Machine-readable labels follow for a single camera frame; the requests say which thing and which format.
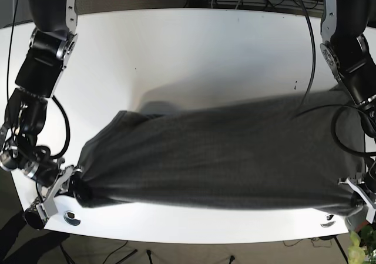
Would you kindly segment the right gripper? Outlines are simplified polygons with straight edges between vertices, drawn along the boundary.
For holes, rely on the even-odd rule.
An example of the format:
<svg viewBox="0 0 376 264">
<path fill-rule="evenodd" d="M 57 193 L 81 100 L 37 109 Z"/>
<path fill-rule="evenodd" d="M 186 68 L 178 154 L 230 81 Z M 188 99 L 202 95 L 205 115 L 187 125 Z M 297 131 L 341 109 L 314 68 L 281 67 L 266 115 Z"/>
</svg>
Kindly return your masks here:
<svg viewBox="0 0 376 264">
<path fill-rule="evenodd" d="M 81 178 L 73 177 L 75 174 L 82 174 L 82 168 L 73 165 L 61 168 L 58 164 L 40 166 L 36 171 L 36 204 L 47 200 L 53 187 L 57 186 L 53 197 L 67 192 L 81 207 L 91 207 L 92 190 Z"/>
</svg>

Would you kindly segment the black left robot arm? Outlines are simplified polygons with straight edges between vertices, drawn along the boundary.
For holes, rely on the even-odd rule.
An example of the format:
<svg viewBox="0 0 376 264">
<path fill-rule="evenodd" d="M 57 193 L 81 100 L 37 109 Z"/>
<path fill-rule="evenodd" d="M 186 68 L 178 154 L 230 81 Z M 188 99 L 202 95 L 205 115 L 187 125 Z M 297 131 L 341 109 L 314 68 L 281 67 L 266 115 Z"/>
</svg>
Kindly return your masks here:
<svg viewBox="0 0 376 264">
<path fill-rule="evenodd" d="M 364 133 L 374 138 L 375 62 L 364 36 L 372 0 L 323 1 L 322 55 L 350 96 Z"/>
</svg>

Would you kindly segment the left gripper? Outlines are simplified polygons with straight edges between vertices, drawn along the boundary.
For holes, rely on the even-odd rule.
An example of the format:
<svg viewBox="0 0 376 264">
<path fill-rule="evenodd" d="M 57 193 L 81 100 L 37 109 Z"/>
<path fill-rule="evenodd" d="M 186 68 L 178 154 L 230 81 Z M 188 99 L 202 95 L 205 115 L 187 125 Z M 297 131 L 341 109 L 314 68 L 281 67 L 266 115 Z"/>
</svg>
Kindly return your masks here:
<svg viewBox="0 0 376 264">
<path fill-rule="evenodd" d="M 341 178 L 338 184 L 352 192 L 353 208 L 375 205 L 375 172 L 358 173 L 355 178 Z"/>
</svg>

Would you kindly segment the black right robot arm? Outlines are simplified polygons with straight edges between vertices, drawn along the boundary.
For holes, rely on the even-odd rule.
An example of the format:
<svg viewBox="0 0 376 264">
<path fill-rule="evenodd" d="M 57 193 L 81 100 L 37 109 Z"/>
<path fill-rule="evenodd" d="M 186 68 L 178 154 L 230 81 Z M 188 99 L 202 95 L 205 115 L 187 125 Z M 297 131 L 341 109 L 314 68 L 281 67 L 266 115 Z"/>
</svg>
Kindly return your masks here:
<svg viewBox="0 0 376 264">
<path fill-rule="evenodd" d="M 68 116 L 54 92 L 78 40 L 78 15 L 75 0 L 29 0 L 29 8 L 35 29 L 15 80 L 16 88 L 6 96 L 1 169 L 19 169 L 37 188 L 49 188 L 60 176 L 58 160 L 71 139 Z M 61 111 L 66 131 L 63 148 L 55 155 L 47 146 L 37 144 L 49 99 Z"/>
</svg>

